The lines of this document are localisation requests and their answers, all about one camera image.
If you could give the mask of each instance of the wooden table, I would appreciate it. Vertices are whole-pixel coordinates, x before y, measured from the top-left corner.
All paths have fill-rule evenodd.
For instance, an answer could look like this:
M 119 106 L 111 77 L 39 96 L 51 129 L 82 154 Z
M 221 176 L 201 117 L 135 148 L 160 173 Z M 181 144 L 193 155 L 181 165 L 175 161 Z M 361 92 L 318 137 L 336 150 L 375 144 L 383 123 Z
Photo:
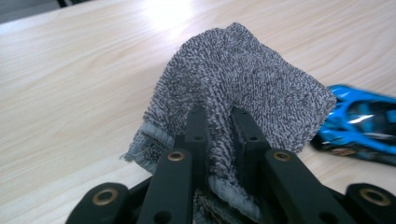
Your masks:
M 393 1 L 98 0 L 0 25 L 0 223 L 63 223 L 104 182 L 149 176 L 120 156 L 166 63 L 234 21 L 324 85 L 396 96 Z M 318 153 L 324 184 L 396 194 L 396 168 Z

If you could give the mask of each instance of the black bracket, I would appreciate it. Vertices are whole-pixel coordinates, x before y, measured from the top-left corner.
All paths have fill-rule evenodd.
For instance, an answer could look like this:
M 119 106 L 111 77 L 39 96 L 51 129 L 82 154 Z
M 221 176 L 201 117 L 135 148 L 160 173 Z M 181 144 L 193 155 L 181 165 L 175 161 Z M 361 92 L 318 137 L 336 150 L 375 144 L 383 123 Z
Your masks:
M 353 184 L 346 195 L 320 184 L 293 153 L 272 149 L 245 110 L 231 114 L 241 186 L 255 195 L 265 223 L 396 223 L 396 198 L 369 184 Z M 208 134 L 205 111 L 188 115 L 185 135 L 165 151 L 155 174 L 127 189 L 105 183 L 91 189 L 67 224 L 192 223 L 192 194 L 207 192 Z

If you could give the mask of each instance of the gray towel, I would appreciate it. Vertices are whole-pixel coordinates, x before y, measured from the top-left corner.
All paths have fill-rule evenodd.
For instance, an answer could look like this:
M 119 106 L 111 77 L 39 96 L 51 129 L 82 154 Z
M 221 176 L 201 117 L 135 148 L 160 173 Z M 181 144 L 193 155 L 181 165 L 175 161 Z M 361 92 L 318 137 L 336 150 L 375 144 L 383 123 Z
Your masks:
M 335 98 L 241 24 L 212 29 L 187 41 L 166 66 L 125 160 L 153 173 L 197 105 L 207 113 L 212 139 L 208 183 L 215 194 L 195 193 L 194 219 L 246 223 L 246 217 L 262 222 L 262 214 L 235 173 L 232 108 L 248 111 L 271 147 L 299 152 L 326 119 Z

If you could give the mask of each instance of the brass insert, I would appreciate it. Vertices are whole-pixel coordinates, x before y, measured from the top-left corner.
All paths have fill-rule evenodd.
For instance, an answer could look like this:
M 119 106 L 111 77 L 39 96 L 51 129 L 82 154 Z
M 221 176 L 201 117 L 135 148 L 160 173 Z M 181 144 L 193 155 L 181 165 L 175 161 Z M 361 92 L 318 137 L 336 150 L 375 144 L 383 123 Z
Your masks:
M 184 154 L 178 151 L 169 153 L 168 155 L 169 161 L 182 161 L 183 159 L 184 159 Z
M 274 158 L 279 160 L 279 161 L 289 161 L 289 160 L 291 160 L 290 154 L 287 153 L 287 152 L 283 152 L 283 151 L 278 151 L 278 152 L 274 153 Z
M 388 196 L 376 189 L 361 189 L 359 190 L 359 193 L 363 199 L 369 201 L 370 203 L 379 206 L 389 206 L 391 204 Z
M 92 198 L 92 202 L 99 206 L 106 205 L 116 200 L 118 195 L 119 192 L 116 189 L 102 189 L 95 193 Z

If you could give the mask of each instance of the blue toy car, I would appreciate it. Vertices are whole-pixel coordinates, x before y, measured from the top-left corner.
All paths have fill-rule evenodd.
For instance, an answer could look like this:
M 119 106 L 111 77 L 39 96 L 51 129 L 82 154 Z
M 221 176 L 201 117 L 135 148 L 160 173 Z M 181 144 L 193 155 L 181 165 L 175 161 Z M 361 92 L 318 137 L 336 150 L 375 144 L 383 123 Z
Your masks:
M 337 103 L 311 144 L 335 155 L 396 165 L 396 99 L 345 85 L 329 88 Z

